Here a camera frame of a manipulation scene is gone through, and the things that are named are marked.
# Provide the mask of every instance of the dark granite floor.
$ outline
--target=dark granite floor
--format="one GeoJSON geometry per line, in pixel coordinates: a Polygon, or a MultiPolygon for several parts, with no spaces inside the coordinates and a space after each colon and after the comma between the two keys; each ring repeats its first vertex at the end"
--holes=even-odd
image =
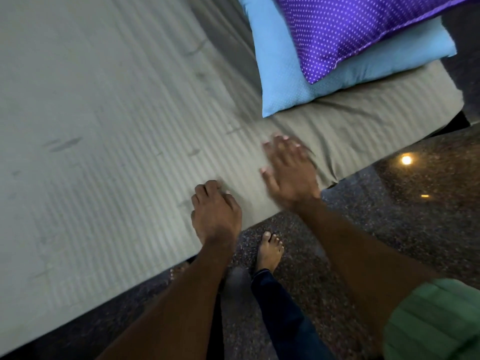
{"type": "MultiPolygon", "coordinates": [[[[453,10],[444,23],[458,47],[444,65],[464,92],[467,117],[480,121],[480,7],[453,10]]],[[[480,125],[423,140],[404,152],[414,164],[400,166],[397,153],[324,191],[324,200],[379,240],[480,288],[480,125]]],[[[248,271],[265,230],[278,233],[286,246],[275,275],[337,357],[372,354],[369,334],[322,248],[297,217],[280,213],[239,239],[222,294],[226,359],[275,358],[249,290],[248,271]]],[[[161,273],[4,359],[94,359],[169,280],[169,272],[161,273]]]]}

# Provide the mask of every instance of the person's right arm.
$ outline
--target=person's right arm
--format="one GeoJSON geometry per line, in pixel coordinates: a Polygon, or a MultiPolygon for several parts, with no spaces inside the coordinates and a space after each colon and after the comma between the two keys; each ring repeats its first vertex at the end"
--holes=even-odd
{"type": "Polygon", "coordinates": [[[264,150],[273,168],[261,170],[269,194],[310,228],[350,289],[360,316],[382,343],[384,327],[395,308],[439,274],[328,210],[320,198],[315,167],[292,139],[276,136],[264,144],[264,150]]]}

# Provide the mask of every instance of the purple pillow edge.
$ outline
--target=purple pillow edge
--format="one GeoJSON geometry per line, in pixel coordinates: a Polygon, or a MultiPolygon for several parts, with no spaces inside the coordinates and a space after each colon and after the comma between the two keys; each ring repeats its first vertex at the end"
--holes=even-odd
{"type": "Polygon", "coordinates": [[[407,21],[407,22],[405,22],[405,23],[403,23],[403,24],[397,25],[397,26],[395,26],[395,27],[392,28],[392,29],[385,30],[385,31],[382,32],[376,39],[374,39],[374,40],[372,40],[372,41],[369,41],[368,43],[366,43],[365,45],[361,46],[360,48],[357,48],[356,50],[348,53],[347,55],[344,55],[343,57],[337,59],[337,60],[335,61],[334,67],[333,67],[328,73],[322,75],[320,78],[311,78],[311,79],[309,80],[309,79],[305,76],[305,73],[304,73],[304,71],[303,71],[303,60],[300,59],[300,56],[298,56],[298,55],[299,55],[299,53],[298,53],[298,48],[297,48],[297,44],[295,44],[295,49],[297,50],[297,56],[298,56],[298,59],[300,59],[300,65],[301,65],[302,74],[303,74],[303,76],[305,77],[305,79],[307,80],[307,82],[308,82],[309,84],[315,84],[315,83],[317,83],[318,81],[320,81],[322,78],[326,77],[326,76],[327,76],[329,73],[331,73],[335,68],[337,68],[337,65],[338,65],[340,62],[342,62],[342,61],[344,61],[344,60],[346,60],[346,59],[348,59],[348,58],[350,58],[350,57],[353,57],[353,56],[359,54],[360,52],[362,52],[364,49],[372,46],[372,45],[375,44],[375,43],[378,43],[378,42],[381,41],[386,35],[388,35],[388,34],[390,34],[390,33],[393,33],[393,32],[395,32],[395,31],[397,31],[397,30],[399,30],[399,29],[406,28],[406,27],[408,27],[408,26],[410,26],[410,25],[413,25],[413,24],[415,24],[415,23],[419,23],[419,22],[421,22],[421,21],[423,21],[423,20],[425,20],[425,19],[428,19],[428,18],[430,18],[430,17],[438,16],[438,14],[439,14],[440,12],[442,12],[442,11],[448,9],[448,8],[452,8],[452,7],[458,5],[458,4],[462,3],[462,2],[465,2],[465,1],[468,1],[468,0],[451,0],[451,1],[448,1],[448,2],[446,2],[446,3],[444,3],[444,4],[441,4],[441,5],[437,6],[436,8],[434,8],[434,9],[432,9],[432,10],[430,10],[430,11],[428,11],[428,12],[426,12],[426,13],[424,13],[424,14],[422,14],[422,15],[414,18],[414,19],[411,19],[411,20],[409,20],[409,21],[407,21]]]}

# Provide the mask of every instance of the blue pillow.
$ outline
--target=blue pillow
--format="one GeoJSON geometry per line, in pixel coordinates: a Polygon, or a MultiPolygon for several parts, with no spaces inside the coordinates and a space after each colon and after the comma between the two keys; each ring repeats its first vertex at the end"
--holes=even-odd
{"type": "Polygon", "coordinates": [[[239,0],[253,33],[264,118],[356,84],[417,68],[457,53],[440,17],[405,29],[339,63],[320,81],[303,76],[285,19],[273,0],[239,0]]]}

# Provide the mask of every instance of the pillowcase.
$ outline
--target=pillowcase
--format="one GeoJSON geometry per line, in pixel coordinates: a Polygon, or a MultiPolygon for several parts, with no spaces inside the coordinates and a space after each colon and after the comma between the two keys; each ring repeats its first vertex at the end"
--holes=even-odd
{"type": "Polygon", "coordinates": [[[394,31],[467,0],[277,0],[313,84],[394,31]]]}
{"type": "Polygon", "coordinates": [[[457,53],[438,17],[408,28],[349,58],[325,78],[303,77],[285,19],[273,0],[239,0],[249,19],[260,72],[263,117],[356,84],[420,67],[457,53]]]}

